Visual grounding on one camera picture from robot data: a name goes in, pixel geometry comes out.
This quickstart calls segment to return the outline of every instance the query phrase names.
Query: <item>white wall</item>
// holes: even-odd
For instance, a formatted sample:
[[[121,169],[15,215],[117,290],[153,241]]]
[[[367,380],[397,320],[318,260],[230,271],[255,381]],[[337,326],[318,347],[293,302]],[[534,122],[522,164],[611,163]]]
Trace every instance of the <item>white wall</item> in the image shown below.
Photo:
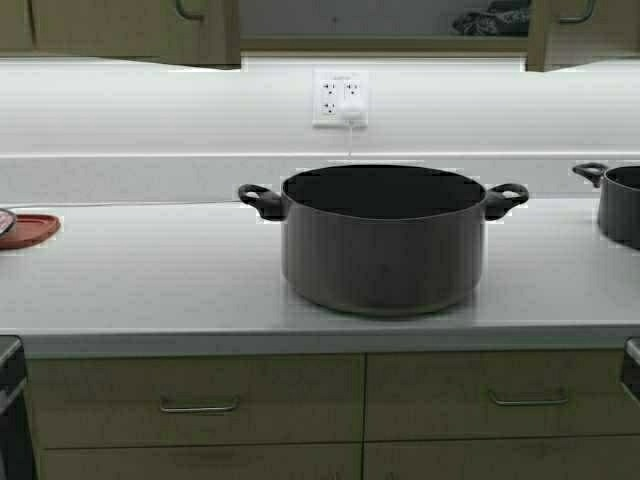
[[[640,63],[533,74],[517,59],[249,58],[241,72],[5,60],[0,201],[230,198],[245,181],[344,159],[346,132],[311,127],[317,67],[370,71],[356,160],[561,194],[586,188],[571,163],[640,158]]]

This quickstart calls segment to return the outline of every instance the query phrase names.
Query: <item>wall outlet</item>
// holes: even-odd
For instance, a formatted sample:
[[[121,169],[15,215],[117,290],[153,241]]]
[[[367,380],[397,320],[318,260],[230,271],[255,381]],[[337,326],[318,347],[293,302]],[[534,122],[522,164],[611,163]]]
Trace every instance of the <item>wall outlet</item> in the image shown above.
[[[316,127],[346,128],[349,123],[341,117],[345,105],[357,104],[363,109],[362,118],[354,122],[357,128],[368,125],[368,72],[316,70],[313,75],[313,125]]]

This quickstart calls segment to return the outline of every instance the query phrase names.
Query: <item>countertop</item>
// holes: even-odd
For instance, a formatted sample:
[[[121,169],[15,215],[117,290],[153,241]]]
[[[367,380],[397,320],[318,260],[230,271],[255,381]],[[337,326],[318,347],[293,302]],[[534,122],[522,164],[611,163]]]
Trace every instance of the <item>countertop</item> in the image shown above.
[[[39,209],[47,243],[0,252],[0,334],[29,358],[624,347],[640,336],[640,252],[595,199],[534,199],[487,224],[467,301],[402,320],[335,313],[280,273],[280,225],[242,204]]]

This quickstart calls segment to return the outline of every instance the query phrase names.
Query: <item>upper cabinet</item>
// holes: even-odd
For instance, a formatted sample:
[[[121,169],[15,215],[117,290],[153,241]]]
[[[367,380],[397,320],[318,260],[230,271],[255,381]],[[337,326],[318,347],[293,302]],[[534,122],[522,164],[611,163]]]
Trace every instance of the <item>upper cabinet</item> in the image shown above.
[[[12,56],[53,54],[237,68],[238,3],[1,0],[0,50]]]
[[[23,51],[33,48],[28,0],[0,2],[0,50]]]
[[[637,0],[239,0],[248,51],[527,57],[549,71],[639,55]]]
[[[241,50],[522,56],[544,72],[640,55],[640,2],[0,0],[0,51],[26,50],[221,68]]]
[[[533,0],[527,67],[544,72],[640,52],[638,0]]]

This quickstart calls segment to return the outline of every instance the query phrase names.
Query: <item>cloth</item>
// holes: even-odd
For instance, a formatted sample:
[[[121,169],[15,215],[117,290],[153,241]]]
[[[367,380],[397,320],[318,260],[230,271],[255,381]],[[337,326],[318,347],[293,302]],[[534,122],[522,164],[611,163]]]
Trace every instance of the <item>cloth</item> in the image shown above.
[[[470,36],[526,36],[531,18],[530,3],[530,0],[496,0],[486,11],[462,14],[453,22],[453,28]]]

